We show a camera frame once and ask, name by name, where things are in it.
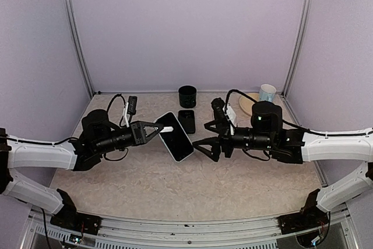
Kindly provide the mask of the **black phone case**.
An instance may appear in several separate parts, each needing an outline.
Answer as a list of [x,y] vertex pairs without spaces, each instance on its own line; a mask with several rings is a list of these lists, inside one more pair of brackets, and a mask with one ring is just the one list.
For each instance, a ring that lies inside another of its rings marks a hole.
[[193,110],[180,110],[178,112],[178,120],[187,134],[196,132],[195,113]]

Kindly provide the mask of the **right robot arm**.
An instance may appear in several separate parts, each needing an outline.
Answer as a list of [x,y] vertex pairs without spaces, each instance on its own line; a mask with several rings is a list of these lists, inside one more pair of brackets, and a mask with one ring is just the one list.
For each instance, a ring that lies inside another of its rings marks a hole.
[[220,154],[231,157],[234,149],[244,153],[260,150],[282,163],[303,164],[318,160],[360,160],[353,172],[332,185],[308,195],[298,215],[298,223],[310,228],[329,212],[372,188],[372,129],[330,134],[315,132],[296,125],[284,129],[281,107],[259,101],[252,105],[251,127],[235,127],[227,107],[213,106],[215,119],[205,124],[215,137],[195,141],[193,146],[214,162]]

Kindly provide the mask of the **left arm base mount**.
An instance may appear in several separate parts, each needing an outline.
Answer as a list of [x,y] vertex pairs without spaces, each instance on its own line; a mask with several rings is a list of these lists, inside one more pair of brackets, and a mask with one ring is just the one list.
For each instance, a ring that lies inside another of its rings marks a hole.
[[83,234],[98,235],[102,218],[80,212],[65,212],[53,215],[50,223],[63,229]]

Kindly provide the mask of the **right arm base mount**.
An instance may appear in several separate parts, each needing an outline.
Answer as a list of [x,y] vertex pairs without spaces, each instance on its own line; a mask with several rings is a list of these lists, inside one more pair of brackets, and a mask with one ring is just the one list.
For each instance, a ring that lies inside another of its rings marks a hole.
[[292,213],[288,215],[281,215],[278,218],[279,227],[282,234],[290,234],[300,232],[308,229],[313,229],[322,224],[329,223],[329,215],[321,212],[321,214],[304,214]]

